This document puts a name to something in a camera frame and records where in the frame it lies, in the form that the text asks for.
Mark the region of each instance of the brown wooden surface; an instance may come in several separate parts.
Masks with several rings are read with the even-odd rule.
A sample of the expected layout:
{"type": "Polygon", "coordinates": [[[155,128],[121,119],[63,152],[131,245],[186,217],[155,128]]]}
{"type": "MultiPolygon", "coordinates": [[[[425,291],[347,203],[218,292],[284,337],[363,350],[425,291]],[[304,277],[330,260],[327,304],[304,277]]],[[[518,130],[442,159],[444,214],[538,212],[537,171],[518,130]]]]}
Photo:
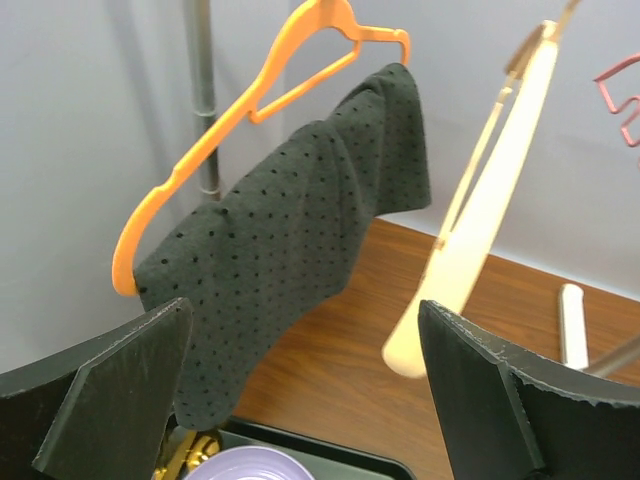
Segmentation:
{"type": "MultiPolygon", "coordinates": [[[[394,458],[420,480],[451,479],[426,379],[391,372],[380,349],[412,297],[433,238],[376,220],[349,287],[301,319],[257,368],[236,414],[394,458]]],[[[464,315],[558,359],[564,279],[491,257],[464,315]]],[[[585,289],[591,358],[640,333],[640,304],[585,289]]],[[[640,365],[613,378],[640,385],[640,365]]]]}

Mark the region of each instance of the white wall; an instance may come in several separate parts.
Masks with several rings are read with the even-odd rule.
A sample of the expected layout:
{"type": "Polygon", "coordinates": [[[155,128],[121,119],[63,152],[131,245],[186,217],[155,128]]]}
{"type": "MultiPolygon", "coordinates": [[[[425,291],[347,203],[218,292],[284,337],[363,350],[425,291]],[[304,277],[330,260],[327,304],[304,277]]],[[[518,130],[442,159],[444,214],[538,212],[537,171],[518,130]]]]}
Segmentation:
{"type": "MultiPolygon", "coordinates": [[[[212,0],[220,111],[258,73],[298,1],[212,0]]],[[[363,23],[412,36],[434,204],[394,221],[435,232],[502,84],[501,68],[558,1],[353,0],[363,23]]],[[[593,78],[640,48],[640,6],[584,2],[567,31],[541,125],[495,253],[639,297],[638,153],[624,147],[593,78]]],[[[195,136],[177,0],[0,0],[0,372],[139,314],[113,292],[113,247],[144,194],[195,136]]],[[[292,60],[274,98],[348,49],[322,32],[292,60]]],[[[367,45],[356,64],[284,113],[243,122],[221,147],[228,190],[286,135],[324,117],[369,73],[399,58],[367,45]]],[[[635,75],[619,85],[637,93],[635,75]]],[[[163,209],[139,258],[199,201],[191,182],[163,209]]]]}

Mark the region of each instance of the black dotted cloth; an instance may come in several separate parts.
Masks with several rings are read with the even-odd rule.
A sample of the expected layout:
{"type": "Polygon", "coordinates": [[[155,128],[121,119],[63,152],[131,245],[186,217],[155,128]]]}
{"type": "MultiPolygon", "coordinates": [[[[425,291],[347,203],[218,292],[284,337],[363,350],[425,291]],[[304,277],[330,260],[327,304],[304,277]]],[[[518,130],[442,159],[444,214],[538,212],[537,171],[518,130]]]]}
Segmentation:
{"type": "Polygon", "coordinates": [[[372,219],[430,200],[418,91],[391,64],[185,218],[135,271],[146,310],[194,306],[180,425],[224,421],[269,348],[347,285],[372,219]]]}

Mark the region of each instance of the metal rod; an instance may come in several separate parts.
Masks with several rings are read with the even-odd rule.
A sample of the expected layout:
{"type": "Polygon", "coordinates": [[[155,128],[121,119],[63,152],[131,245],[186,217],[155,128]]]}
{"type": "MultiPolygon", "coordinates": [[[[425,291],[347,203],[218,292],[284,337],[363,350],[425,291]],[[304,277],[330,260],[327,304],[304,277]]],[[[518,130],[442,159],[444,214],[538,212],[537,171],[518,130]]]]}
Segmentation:
{"type": "Polygon", "coordinates": [[[606,353],[583,371],[596,377],[607,377],[640,358],[640,335],[606,353]]]}
{"type": "MultiPolygon", "coordinates": [[[[213,81],[213,37],[211,35],[210,0],[183,0],[184,17],[191,66],[194,115],[199,134],[216,121],[213,81]]],[[[202,191],[214,200],[220,199],[218,152],[214,150],[200,169],[202,191]]]]}

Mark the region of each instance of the purple disc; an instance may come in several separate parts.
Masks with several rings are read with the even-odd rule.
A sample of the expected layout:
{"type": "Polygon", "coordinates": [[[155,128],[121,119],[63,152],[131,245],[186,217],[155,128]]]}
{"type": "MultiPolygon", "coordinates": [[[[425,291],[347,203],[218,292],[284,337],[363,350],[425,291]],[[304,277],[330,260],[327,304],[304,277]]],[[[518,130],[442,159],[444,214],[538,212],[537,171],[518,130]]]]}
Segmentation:
{"type": "Polygon", "coordinates": [[[185,480],[314,480],[289,455],[268,447],[223,450],[196,468],[185,480]]]}

